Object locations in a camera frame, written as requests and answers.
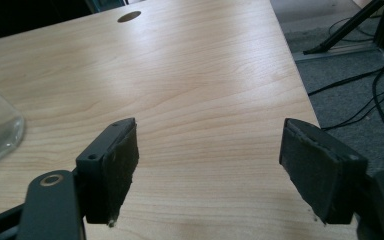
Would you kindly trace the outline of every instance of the wooden table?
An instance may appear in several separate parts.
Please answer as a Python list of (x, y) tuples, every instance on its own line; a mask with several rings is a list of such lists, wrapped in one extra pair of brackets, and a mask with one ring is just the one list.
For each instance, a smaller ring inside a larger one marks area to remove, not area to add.
[(149, 0), (0, 39), (0, 94), (26, 119), (0, 212), (136, 117), (121, 216), (88, 239), (356, 238), (317, 221), (278, 164), (284, 118), (317, 121), (268, 0)]

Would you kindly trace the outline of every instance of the hole in table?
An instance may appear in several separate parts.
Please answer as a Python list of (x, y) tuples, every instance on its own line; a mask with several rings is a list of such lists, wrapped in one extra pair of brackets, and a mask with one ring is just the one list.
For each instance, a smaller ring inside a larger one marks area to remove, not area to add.
[(127, 22), (127, 21), (130, 21), (130, 20), (133, 20), (133, 19), (137, 18), (140, 14), (141, 14), (140, 11), (135, 11), (135, 12), (128, 13), (128, 14), (120, 17), (117, 20), (117, 22), (122, 23), (122, 22)]

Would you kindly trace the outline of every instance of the gray carpet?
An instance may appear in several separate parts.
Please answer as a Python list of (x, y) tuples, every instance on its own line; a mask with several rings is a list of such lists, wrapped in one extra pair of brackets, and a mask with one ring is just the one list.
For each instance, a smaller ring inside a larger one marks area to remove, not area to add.
[[(362, 25), (365, 32), (376, 30), (378, 19)], [(307, 32), (287, 33), (291, 52), (300, 52), (315, 47), (328, 36), (328, 29), (315, 29)], [(365, 39), (368, 36), (354, 32), (348, 39)], [(297, 62), (298, 70), (307, 92), (330, 83), (372, 71), (384, 66), (384, 56), (378, 50), (346, 54), (329, 58)], [(337, 124), (356, 113), (372, 97), (373, 77), (327, 90), (310, 97), (321, 127)], [(378, 86), (384, 90), (384, 76)], [(384, 170), (384, 125), (376, 110), (361, 122), (351, 126), (328, 131), (329, 134), (365, 156), (369, 160), (368, 174)]]

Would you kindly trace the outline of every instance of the light wood tabletop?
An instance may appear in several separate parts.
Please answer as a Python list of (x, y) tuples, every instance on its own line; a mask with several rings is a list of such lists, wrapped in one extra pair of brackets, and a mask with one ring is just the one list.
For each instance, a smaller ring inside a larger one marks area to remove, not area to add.
[(135, 117), (130, 192), (88, 239), (356, 239), (278, 163), (284, 118), (317, 120), (269, 0), (149, 0), (0, 39), (0, 94), (26, 120), (0, 160), (0, 212)]

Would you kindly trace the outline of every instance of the black metal frame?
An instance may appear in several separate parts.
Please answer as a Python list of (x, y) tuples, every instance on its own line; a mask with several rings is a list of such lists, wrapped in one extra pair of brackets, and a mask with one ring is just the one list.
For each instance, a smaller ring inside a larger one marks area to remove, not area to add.
[[(332, 36), (323, 41), (319, 46), (304, 51), (304, 55), (329, 51), (330, 48), (332, 48), (336, 43), (342, 40), (347, 34), (349, 34), (364, 20), (366, 20), (383, 6), (384, 0), (372, 0), (367, 6), (361, 9), (356, 15), (354, 15), (350, 20), (342, 25), (335, 33), (332, 34)], [(384, 12), (377, 27), (373, 42), (375, 42), (379, 47), (384, 48)]]
[(111, 124), (77, 157), (73, 172), (37, 177), (25, 203), (0, 214), (0, 240), (86, 239), (85, 216), (113, 226), (138, 159), (135, 119)]
[(384, 172), (366, 175), (367, 159), (318, 127), (286, 119), (280, 164), (324, 223), (360, 217), (359, 239), (384, 239)]

